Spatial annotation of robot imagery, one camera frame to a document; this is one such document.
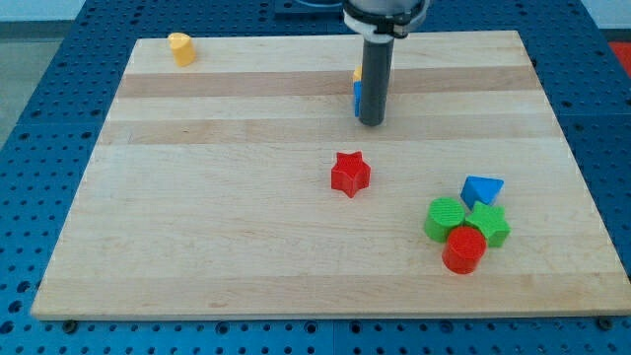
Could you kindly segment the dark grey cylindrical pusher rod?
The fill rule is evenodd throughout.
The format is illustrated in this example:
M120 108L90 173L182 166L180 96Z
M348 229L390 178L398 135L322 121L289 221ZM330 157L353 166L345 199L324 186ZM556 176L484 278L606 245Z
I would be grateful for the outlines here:
M364 40L359 103L359 120L364 125L378 126L385 120L393 43Z

